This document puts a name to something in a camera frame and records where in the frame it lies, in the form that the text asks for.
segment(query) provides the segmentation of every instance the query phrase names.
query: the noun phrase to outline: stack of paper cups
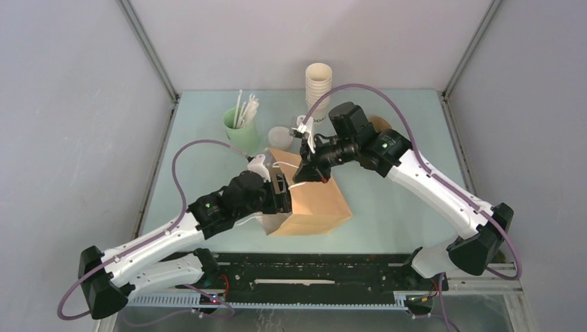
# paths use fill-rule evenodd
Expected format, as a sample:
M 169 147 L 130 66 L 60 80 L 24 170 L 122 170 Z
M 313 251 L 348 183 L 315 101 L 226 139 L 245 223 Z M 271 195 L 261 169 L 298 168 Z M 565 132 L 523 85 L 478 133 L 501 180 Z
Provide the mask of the stack of paper cups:
M 332 68 L 327 64 L 311 64 L 306 68 L 306 104 L 308 110 L 322 95 L 332 88 Z M 326 117 L 330 96 L 326 97 L 311 115 L 315 121 L 320 122 Z

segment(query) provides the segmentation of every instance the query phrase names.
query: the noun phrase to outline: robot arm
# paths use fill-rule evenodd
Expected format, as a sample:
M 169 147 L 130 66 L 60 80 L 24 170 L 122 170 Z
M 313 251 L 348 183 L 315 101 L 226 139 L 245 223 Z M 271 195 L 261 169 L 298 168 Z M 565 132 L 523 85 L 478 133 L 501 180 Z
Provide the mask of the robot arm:
M 290 212 L 291 197 L 285 176 L 273 164 L 269 152 L 252 158 L 248 169 L 227 186 L 190 204 L 171 230 L 168 228 L 176 219 L 121 246 L 104 251 L 91 246 L 84 250 L 78 277 L 114 258 L 112 264 L 82 283 L 92 318 L 110 316 L 142 293 L 198 281 L 207 286 L 215 281 L 218 265 L 207 249 L 196 249 L 172 261 L 161 260 L 230 230 L 236 221 L 250 214 Z M 122 255 L 128 248 L 145 242 L 139 249 Z
M 392 129 L 377 133 L 361 107 L 346 102 L 334 107 L 329 118 L 336 131 L 335 136 L 316 134 L 311 126 L 300 125 L 292 131 L 302 138 L 300 155 L 302 162 L 295 182 L 322 181 L 330 178 L 332 166 L 357 161 L 366 169 L 399 183 L 437 210 L 455 229 L 458 237 L 431 248 L 418 248 L 407 264 L 424 278 L 460 268 L 472 275 L 481 275 L 497 253 L 503 238 L 480 212 L 485 211 L 507 231 L 513 211 L 501 203 L 492 206 L 456 185 L 432 166 L 423 156 L 431 172 L 425 172 L 419 164 L 411 142 Z M 446 188 L 444 181 L 457 193 Z M 479 206 L 474 210 L 459 195 L 465 195 Z

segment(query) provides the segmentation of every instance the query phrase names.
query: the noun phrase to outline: mint green container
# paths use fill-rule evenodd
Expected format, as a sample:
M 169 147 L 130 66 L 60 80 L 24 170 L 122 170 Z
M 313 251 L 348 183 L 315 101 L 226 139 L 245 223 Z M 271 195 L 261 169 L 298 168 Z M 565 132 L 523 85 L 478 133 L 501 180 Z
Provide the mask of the mint green container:
M 251 155 L 257 151 L 259 147 L 259 135 L 257 134 L 257 127 L 255 120 L 241 129 L 233 128 L 233 121 L 235 119 L 236 107 L 229 109 L 222 118 L 226 135 L 231 142 L 231 145 L 245 151 L 246 154 Z

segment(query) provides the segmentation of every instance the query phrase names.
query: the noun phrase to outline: light blue tabletop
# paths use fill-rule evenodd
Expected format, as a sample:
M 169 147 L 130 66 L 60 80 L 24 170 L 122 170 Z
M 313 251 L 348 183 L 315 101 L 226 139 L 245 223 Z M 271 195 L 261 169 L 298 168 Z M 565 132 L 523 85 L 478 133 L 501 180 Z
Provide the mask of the light blue tabletop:
M 434 90 L 384 91 L 403 111 L 422 154 L 459 185 L 464 185 L 446 120 Z M 267 133 L 274 126 L 290 125 L 291 117 L 305 114 L 305 92 L 245 91 L 260 100 L 255 118 L 261 143 L 268 145 Z M 237 91 L 188 91 L 181 95 L 159 175 L 151 195 L 143 234 L 172 220 L 181 208 L 171 177 L 171 160 L 187 142 L 202 138 L 227 141 L 222 116 L 236 104 Z M 367 116 L 381 116 L 406 136 L 399 118 L 379 96 L 361 90 L 346 90 L 332 96 L 330 107 L 351 101 L 363 107 Z M 326 119 L 316 132 L 334 134 Z M 294 142 L 290 152 L 299 151 Z M 196 145 L 186 150 L 177 163 L 179 181 L 188 203 L 228 184 L 246 168 L 246 160 L 219 145 Z M 452 227 L 431 207 L 400 185 L 383 179 L 375 172 L 348 163 L 332 169 L 353 217 L 326 235 L 305 237 L 266 236 L 257 221 L 221 233 L 194 248 L 216 252 L 277 253 L 405 253 L 420 246 L 431 246 L 454 235 Z

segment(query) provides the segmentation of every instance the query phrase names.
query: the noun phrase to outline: white wall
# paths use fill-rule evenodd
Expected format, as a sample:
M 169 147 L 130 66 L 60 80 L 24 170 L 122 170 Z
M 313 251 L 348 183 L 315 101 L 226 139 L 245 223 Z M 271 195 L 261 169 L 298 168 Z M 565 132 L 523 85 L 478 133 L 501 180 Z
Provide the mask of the white wall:
M 451 98 L 480 195 L 508 202 L 541 331 L 585 331 L 587 2 L 505 1 Z
M 170 101 L 114 0 L 0 1 L 0 59 L 0 331 L 89 331 L 57 303 L 131 237 Z
M 140 0 L 133 4 L 174 86 L 303 89 L 326 62 L 333 84 L 448 83 L 491 0 Z

